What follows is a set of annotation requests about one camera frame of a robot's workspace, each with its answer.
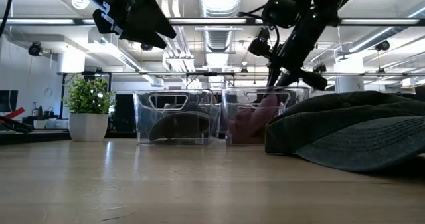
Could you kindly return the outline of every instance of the white flower pot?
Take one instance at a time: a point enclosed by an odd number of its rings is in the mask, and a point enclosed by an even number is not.
[[[44,129],[46,128],[46,120],[34,120],[33,126],[35,129]]]
[[[75,142],[102,141],[107,128],[107,114],[69,114],[69,132]]]

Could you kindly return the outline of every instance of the red object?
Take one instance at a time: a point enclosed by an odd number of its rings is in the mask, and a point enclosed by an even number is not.
[[[24,112],[25,112],[24,108],[19,108],[19,109],[13,111],[12,113],[6,114],[5,118],[12,119],[12,118],[15,118],[18,115],[23,114]]]

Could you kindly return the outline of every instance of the computer screen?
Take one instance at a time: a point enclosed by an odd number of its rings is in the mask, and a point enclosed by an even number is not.
[[[0,112],[15,111],[17,101],[17,90],[0,90]]]

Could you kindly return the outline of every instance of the ceiling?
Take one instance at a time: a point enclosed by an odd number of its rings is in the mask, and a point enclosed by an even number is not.
[[[339,12],[340,17],[362,17],[362,18],[375,18],[375,17],[403,17],[403,14],[414,7],[415,5],[424,2],[425,0],[350,0],[342,10]],[[267,0],[242,0],[240,4],[240,11],[250,11],[263,4]],[[0,0],[0,11],[4,10],[6,0]],[[179,0],[179,9],[183,17],[199,17],[199,4],[198,0]],[[94,10],[92,5],[86,9],[77,10],[72,6],[71,0],[13,0],[13,10],[10,14],[15,18],[91,18]],[[323,59],[327,65],[327,70],[332,71],[335,63],[333,51],[324,53],[326,49],[334,49],[341,43],[351,43],[366,34],[374,31],[379,27],[340,27],[326,28],[325,32],[319,39],[318,49],[314,49],[305,61],[305,68],[311,68],[316,65],[316,62],[310,61],[322,54],[325,56]],[[92,27],[8,27],[8,31],[12,35],[29,36],[31,34],[42,35],[63,35],[67,39],[78,43],[86,50],[90,50],[93,54],[91,58],[98,59],[97,62],[90,63],[94,66],[102,66],[104,69],[114,71],[122,71],[122,63],[111,58],[108,53],[101,52],[98,49],[92,50],[92,44],[89,43],[88,33]],[[206,67],[205,53],[203,44],[203,34],[196,31],[195,27],[184,27],[185,37],[191,54],[195,59],[195,68]],[[256,36],[259,27],[243,27],[242,31],[235,31],[233,36],[232,46],[230,51],[234,54],[229,55],[228,69],[234,72],[239,72],[242,66],[242,61],[248,63],[249,72],[267,72],[265,65],[267,60],[247,52],[246,47],[249,42]],[[290,34],[290,29],[280,29],[280,40],[284,41]],[[388,38],[391,48],[387,52],[382,52],[380,58],[377,59],[376,51],[361,52],[363,56],[364,67],[366,71],[376,71],[380,64],[390,64],[400,60],[404,60],[412,55],[423,52],[424,40],[421,37],[425,36],[425,29],[422,27],[409,28],[397,35]],[[271,31],[271,39],[275,40],[275,34]],[[415,39],[417,42],[404,46]],[[158,65],[163,61],[163,51],[154,49],[154,51],[143,52],[137,45],[130,46],[127,42],[120,42],[119,45],[127,51],[127,53],[141,63],[142,67],[148,71],[161,71],[163,66]],[[414,62],[408,62],[391,72],[406,72],[413,68],[415,71],[421,71],[419,68],[425,68],[424,58],[418,58]]]

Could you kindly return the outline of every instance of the desk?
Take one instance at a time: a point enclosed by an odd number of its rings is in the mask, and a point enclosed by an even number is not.
[[[415,166],[415,174],[409,172]],[[0,220],[20,223],[425,223],[425,159],[369,175],[261,147],[135,140],[0,146]]]

